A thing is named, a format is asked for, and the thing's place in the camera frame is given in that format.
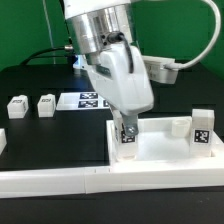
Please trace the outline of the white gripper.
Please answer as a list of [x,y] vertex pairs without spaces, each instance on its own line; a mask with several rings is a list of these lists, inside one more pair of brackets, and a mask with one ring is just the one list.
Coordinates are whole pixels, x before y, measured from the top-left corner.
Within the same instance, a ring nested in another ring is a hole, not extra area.
[[129,72],[126,49],[120,43],[100,53],[101,66],[109,69],[110,76],[98,73],[95,66],[88,67],[88,76],[93,89],[124,114],[125,134],[136,136],[139,133],[137,114],[153,108],[154,96],[140,51],[131,46],[131,53],[133,73]]

